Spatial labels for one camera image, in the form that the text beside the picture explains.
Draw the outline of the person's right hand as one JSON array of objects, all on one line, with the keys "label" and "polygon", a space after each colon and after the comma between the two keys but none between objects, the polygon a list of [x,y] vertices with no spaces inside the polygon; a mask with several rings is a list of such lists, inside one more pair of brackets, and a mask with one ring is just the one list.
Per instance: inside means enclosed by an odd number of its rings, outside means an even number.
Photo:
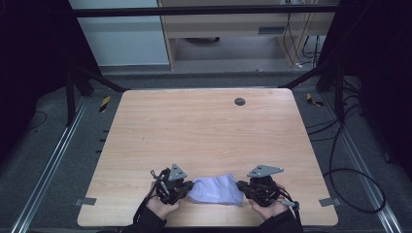
[{"label": "person's right hand", "polygon": [[268,220],[269,218],[277,216],[289,209],[288,206],[283,204],[283,201],[285,201],[285,197],[280,195],[279,198],[268,207],[261,207],[253,199],[250,199],[249,203],[252,210],[257,212],[263,220]]}]

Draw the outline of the aluminium rail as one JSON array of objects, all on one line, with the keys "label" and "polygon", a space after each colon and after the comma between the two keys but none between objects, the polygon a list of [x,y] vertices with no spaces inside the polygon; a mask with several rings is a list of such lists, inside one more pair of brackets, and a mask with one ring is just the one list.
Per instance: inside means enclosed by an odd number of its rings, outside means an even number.
[{"label": "aluminium rail", "polygon": [[42,172],[42,175],[37,181],[33,191],[31,192],[28,200],[24,205],[24,208],[18,215],[9,233],[27,232],[32,219],[36,215],[37,210],[40,207],[43,198],[50,186],[54,174],[58,169],[60,161],[64,157],[64,154],[78,128],[78,125],[84,115],[87,102],[88,99],[86,97],[80,98],[78,106],[75,109],[75,116],[72,122],[64,128],[64,131],[59,138],[59,141],[55,146],[53,153],[51,154],[51,157]]},{"label": "aluminium rail", "polygon": [[[345,200],[340,196],[338,191],[335,193],[338,195],[339,199],[342,203],[351,207],[352,209],[356,210],[359,213],[364,213],[367,215],[376,215],[378,216],[383,228],[385,229],[386,233],[404,233],[402,227],[400,226],[388,200],[387,195],[385,194],[382,186],[377,183],[375,177],[372,175],[370,169],[366,165],[364,159],[361,157],[361,153],[358,150],[353,137],[351,136],[348,129],[345,128],[345,124],[341,123],[337,116],[334,113],[334,104],[333,98],[329,94],[321,94],[325,106],[328,109],[330,116],[333,120],[337,122],[336,125],[336,135],[334,137],[332,150],[329,156],[327,174],[330,180],[330,184],[333,188],[335,188],[335,184],[333,181],[333,175],[337,174],[338,172],[350,172],[356,174],[359,179],[360,183],[362,184],[363,190],[367,196],[367,200],[370,203],[372,209],[365,210],[361,207],[357,207],[355,204],[350,203],[348,200]],[[341,140],[345,150],[347,151],[348,157],[351,161],[352,167],[351,168],[334,168],[332,166],[333,157],[336,149],[337,141]]]}]

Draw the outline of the light wooden desk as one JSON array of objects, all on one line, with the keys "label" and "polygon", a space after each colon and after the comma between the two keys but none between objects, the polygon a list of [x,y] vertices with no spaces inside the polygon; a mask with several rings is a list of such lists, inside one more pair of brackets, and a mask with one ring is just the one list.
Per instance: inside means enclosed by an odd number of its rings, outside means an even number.
[{"label": "light wooden desk", "polygon": [[[160,7],[239,6],[239,5],[326,5],[339,0],[156,0]],[[325,36],[333,13],[237,14],[163,16],[163,34],[171,65],[177,45],[185,38],[230,36],[269,36],[278,39],[287,63],[293,66],[303,54],[309,36]]]}]

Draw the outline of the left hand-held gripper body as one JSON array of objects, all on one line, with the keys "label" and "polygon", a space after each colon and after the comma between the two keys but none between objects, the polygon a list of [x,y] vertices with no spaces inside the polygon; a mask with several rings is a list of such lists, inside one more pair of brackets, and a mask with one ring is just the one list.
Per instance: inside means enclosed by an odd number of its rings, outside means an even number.
[{"label": "left hand-held gripper body", "polygon": [[182,184],[188,176],[177,164],[173,163],[170,168],[165,168],[156,175],[152,171],[155,180],[155,192],[160,201],[166,205],[173,205],[177,201],[178,193],[183,190]]}]

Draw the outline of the black metal stand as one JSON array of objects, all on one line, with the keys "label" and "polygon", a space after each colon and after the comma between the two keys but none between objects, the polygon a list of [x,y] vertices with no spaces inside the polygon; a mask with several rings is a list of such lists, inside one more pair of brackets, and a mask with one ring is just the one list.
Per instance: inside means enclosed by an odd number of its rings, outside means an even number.
[{"label": "black metal stand", "polygon": [[86,67],[72,67],[65,74],[65,89],[67,102],[67,123],[69,126],[76,116],[75,104],[75,88],[77,88],[82,96],[90,96],[94,89],[91,86],[89,79],[97,81],[115,92],[125,92],[126,88],[105,79],[101,74],[97,74]]},{"label": "black metal stand", "polygon": [[343,107],[343,68],[339,64],[332,62],[325,62],[318,65],[316,68],[309,72],[306,72],[296,80],[289,83],[280,85],[280,88],[292,89],[301,83],[306,82],[312,77],[320,76],[316,84],[316,88],[320,91],[327,91],[332,85],[334,85],[334,113],[337,119],[341,122],[345,122],[345,114]]}]

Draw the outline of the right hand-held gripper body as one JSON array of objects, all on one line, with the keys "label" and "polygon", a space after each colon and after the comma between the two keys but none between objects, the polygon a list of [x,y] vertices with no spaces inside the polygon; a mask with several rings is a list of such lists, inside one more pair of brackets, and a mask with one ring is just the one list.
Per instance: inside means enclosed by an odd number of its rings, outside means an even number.
[{"label": "right hand-held gripper body", "polygon": [[257,197],[254,200],[261,207],[268,207],[280,196],[280,188],[273,181],[272,175],[282,173],[283,168],[268,165],[257,165],[247,174],[248,183]]}]

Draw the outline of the dark curtain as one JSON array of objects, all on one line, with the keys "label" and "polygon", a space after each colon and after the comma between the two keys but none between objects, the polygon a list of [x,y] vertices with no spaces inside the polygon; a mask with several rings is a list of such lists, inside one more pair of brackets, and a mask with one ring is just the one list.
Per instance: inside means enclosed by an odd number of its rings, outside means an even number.
[{"label": "dark curtain", "polygon": [[0,165],[11,158],[38,99],[64,86],[68,59],[99,73],[69,0],[0,0]]},{"label": "dark curtain", "polygon": [[412,181],[412,0],[340,0],[321,53],[360,78],[360,99],[392,160]]}]

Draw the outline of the black horizontal bar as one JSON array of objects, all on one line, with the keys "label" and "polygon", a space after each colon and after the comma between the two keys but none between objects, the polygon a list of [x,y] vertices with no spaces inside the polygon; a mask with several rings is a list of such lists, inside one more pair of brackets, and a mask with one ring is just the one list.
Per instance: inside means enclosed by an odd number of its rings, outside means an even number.
[{"label": "black horizontal bar", "polygon": [[151,16],[195,16],[235,14],[288,14],[288,13],[332,13],[340,10],[336,4],[328,5],[261,5],[261,6],[195,6],[162,8],[84,9],[71,10],[76,17],[151,17]]}]

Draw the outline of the white cabinet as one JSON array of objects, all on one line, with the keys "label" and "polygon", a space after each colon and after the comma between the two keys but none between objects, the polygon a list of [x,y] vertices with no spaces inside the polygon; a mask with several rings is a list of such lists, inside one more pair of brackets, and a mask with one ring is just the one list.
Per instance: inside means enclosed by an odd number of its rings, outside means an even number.
[{"label": "white cabinet", "polygon": [[[74,10],[151,8],[156,0],[69,0]],[[79,17],[100,67],[168,65],[160,17]]]}]

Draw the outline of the grey tape piece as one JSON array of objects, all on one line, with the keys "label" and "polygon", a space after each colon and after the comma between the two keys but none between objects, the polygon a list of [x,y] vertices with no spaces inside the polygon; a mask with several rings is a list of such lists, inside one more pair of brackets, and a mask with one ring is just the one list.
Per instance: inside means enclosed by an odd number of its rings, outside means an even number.
[{"label": "grey tape piece", "polygon": [[85,198],[77,198],[74,202],[75,206],[82,206],[82,205],[90,205],[93,206],[96,203],[95,198],[85,197]]},{"label": "grey tape piece", "polygon": [[326,207],[326,206],[336,207],[342,204],[339,198],[324,198],[324,199],[320,199],[319,202],[322,207]]}]

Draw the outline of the yellow black striped tape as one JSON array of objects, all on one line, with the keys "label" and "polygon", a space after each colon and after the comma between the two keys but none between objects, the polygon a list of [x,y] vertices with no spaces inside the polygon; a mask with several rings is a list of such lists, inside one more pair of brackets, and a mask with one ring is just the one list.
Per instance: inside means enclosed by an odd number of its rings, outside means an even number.
[{"label": "yellow black striped tape", "polygon": [[324,103],[322,101],[315,101],[310,93],[306,93],[306,101],[307,103],[318,107],[324,106]]},{"label": "yellow black striped tape", "polygon": [[99,108],[99,113],[105,112],[110,100],[111,100],[111,96],[105,96],[103,98],[102,103],[101,103],[100,108]]}]

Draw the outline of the person's left hand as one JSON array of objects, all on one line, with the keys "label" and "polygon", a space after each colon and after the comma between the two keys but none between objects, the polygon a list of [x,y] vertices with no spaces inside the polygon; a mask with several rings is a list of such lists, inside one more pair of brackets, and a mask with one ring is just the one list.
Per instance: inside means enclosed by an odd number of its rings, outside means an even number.
[{"label": "person's left hand", "polygon": [[160,199],[156,196],[155,182],[151,183],[151,191],[153,193],[150,195],[150,199],[147,202],[146,207],[150,209],[160,219],[166,220],[170,214],[180,209],[182,203],[181,200],[177,201],[173,205],[166,205],[160,201]]}]

